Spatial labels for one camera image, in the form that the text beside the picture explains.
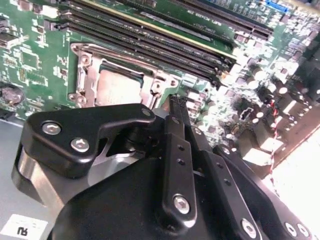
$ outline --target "white sticker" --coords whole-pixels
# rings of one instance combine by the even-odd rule
[[[12,214],[0,234],[19,239],[40,240],[47,224],[47,221]]]

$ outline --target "blue connector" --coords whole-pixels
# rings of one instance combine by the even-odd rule
[[[283,13],[288,12],[288,8],[287,8],[287,7],[281,6],[281,5],[275,3],[275,2],[273,2],[273,1],[271,1],[271,0],[265,0],[265,4],[266,4],[267,6],[273,8],[273,9],[275,9],[275,10],[280,11],[280,12],[283,12]]]

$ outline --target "black plastic lever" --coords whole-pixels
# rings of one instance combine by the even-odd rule
[[[193,227],[197,204],[191,146],[185,140],[185,125],[179,109],[165,118],[164,176],[162,201],[157,212],[165,229],[180,235]]]
[[[67,178],[85,176],[100,139],[113,141],[125,128],[146,127],[154,113],[142,104],[101,106],[31,115],[20,143],[26,154]]]
[[[196,127],[187,129],[187,136],[192,147],[192,159],[197,168],[201,168],[211,197],[221,206],[222,224],[228,229],[228,239],[262,240],[260,230],[251,215],[237,184],[224,159],[212,152],[206,136]]]
[[[265,234],[273,240],[311,240],[308,228],[289,210],[276,194],[228,147],[218,145],[213,152],[222,156],[242,196]]]

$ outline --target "black tool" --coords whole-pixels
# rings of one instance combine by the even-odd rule
[[[89,186],[102,155],[133,153],[142,157]],[[39,202],[61,203],[49,240],[312,239],[236,152],[212,149],[174,95],[165,119],[142,104],[33,114],[12,178]]]

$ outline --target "motherboard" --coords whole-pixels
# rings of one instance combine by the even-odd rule
[[[318,0],[2,0],[0,118],[159,109],[176,94],[212,146],[268,164],[318,105],[319,9]]]

